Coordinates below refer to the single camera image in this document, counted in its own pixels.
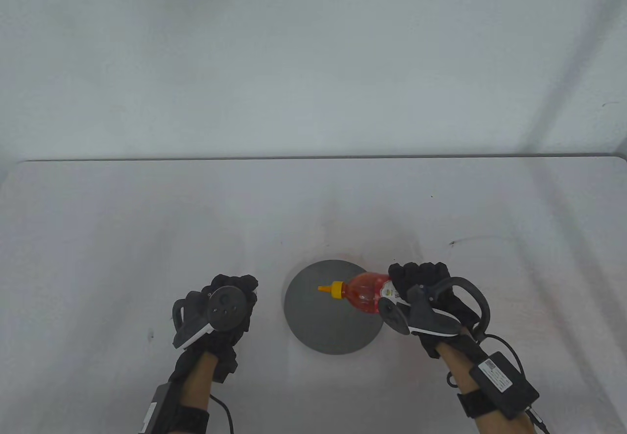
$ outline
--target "black wrist strap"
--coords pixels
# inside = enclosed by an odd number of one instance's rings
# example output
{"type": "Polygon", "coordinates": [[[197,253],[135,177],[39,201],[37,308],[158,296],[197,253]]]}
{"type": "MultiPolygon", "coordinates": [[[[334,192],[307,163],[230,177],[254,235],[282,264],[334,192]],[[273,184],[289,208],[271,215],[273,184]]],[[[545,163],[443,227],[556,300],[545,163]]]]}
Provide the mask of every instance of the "black wrist strap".
{"type": "Polygon", "coordinates": [[[489,412],[497,411],[494,403],[490,401],[490,398],[481,390],[471,391],[466,394],[457,394],[461,406],[466,412],[468,418],[476,419],[479,416],[488,414],[489,412]]]}
{"type": "Polygon", "coordinates": [[[178,405],[174,411],[174,418],[170,423],[169,432],[179,431],[190,434],[205,434],[209,414],[198,408],[183,407],[178,405]]]}

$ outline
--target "hand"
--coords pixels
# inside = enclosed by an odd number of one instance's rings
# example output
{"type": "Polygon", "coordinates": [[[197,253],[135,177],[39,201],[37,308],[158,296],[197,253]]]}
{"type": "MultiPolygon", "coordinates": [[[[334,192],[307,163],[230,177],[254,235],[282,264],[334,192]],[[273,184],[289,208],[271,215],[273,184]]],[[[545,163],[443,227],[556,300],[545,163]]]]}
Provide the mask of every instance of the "hand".
{"type": "Polygon", "coordinates": [[[211,333],[204,334],[196,342],[191,344],[191,346],[181,354],[181,357],[179,357],[174,372],[170,375],[169,381],[184,380],[204,353],[213,354],[218,359],[213,377],[213,380],[218,383],[224,382],[226,376],[229,373],[234,373],[235,369],[237,369],[237,362],[235,360],[237,354],[233,346],[237,344],[243,334],[249,329],[250,317],[253,312],[253,307],[257,302],[257,295],[254,291],[258,286],[258,282],[257,279],[251,275],[228,277],[220,274],[215,276],[211,284],[204,287],[202,291],[192,293],[194,299],[193,303],[202,305],[202,302],[208,300],[208,295],[223,286],[234,286],[243,291],[246,296],[247,306],[244,320],[242,320],[237,327],[229,331],[212,331],[211,333]]]}
{"type": "MultiPolygon", "coordinates": [[[[412,287],[434,286],[441,280],[451,277],[444,263],[423,263],[420,266],[416,263],[407,263],[405,266],[392,264],[388,269],[388,273],[392,284],[394,284],[399,295],[405,301],[409,301],[407,293],[412,287]]],[[[479,322],[479,316],[457,298],[453,293],[453,289],[447,289],[442,292],[436,300],[430,302],[430,305],[434,309],[442,310],[455,316],[462,326],[469,331],[479,322]]],[[[443,338],[422,333],[418,336],[427,354],[433,359],[438,359],[439,353],[435,347],[439,342],[442,342],[443,338]]]]}

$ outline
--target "round gray disc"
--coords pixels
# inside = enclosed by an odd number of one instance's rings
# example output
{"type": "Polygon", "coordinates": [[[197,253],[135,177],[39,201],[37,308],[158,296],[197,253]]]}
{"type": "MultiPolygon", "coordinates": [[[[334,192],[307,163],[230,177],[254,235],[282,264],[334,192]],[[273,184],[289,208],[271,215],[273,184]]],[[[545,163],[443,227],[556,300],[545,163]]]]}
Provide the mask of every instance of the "round gray disc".
{"type": "Polygon", "coordinates": [[[284,312],[300,342],[323,354],[349,354],[378,335],[383,325],[379,315],[363,313],[348,300],[318,291],[318,286],[349,282],[363,272],[356,264],[333,259],[311,264],[294,277],[285,293],[284,312]]]}

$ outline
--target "black cable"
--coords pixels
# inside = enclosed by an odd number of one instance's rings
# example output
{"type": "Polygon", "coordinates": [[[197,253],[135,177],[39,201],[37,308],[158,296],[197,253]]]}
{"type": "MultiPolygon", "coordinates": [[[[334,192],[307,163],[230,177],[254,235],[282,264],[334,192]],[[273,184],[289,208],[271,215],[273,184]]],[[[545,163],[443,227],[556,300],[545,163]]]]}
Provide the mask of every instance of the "black cable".
{"type": "Polygon", "coordinates": [[[451,387],[451,388],[459,388],[456,384],[454,384],[451,381],[451,378],[453,378],[453,374],[452,373],[449,372],[448,374],[446,374],[446,383],[448,383],[448,386],[451,387]]]}
{"type": "Polygon", "coordinates": [[[215,401],[218,405],[224,408],[224,411],[226,411],[226,417],[229,418],[229,431],[231,432],[231,434],[234,434],[233,418],[231,418],[231,412],[229,411],[227,405],[224,403],[224,401],[218,400],[218,398],[216,398],[215,396],[211,394],[210,394],[210,398],[211,400],[215,401]]]}
{"type": "Polygon", "coordinates": [[[516,359],[516,363],[518,364],[518,369],[519,369],[520,374],[523,377],[525,377],[525,370],[522,368],[522,362],[520,362],[520,358],[518,357],[518,354],[516,354],[516,351],[513,349],[513,347],[511,347],[510,344],[506,340],[504,340],[500,336],[497,336],[496,334],[486,334],[485,337],[486,338],[493,338],[493,339],[497,340],[498,342],[501,342],[507,349],[509,349],[510,352],[511,352],[511,355],[513,355],[513,358],[516,359]]]}

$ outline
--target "bottle label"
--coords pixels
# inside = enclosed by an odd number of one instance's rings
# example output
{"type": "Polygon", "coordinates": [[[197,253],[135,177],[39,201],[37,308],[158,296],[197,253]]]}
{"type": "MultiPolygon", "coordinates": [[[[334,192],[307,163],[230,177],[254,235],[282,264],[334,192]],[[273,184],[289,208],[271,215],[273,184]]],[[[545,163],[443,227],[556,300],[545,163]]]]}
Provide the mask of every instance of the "bottle label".
{"type": "Polygon", "coordinates": [[[392,300],[394,304],[399,303],[408,307],[410,306],[405,300],[401,299],[401,295],[399,295],[398,290],[394,288],[394,284],[392,284],[391,280],[388,280],[383,284],[383,287],[381,287],[381,297],[392,300]]]}

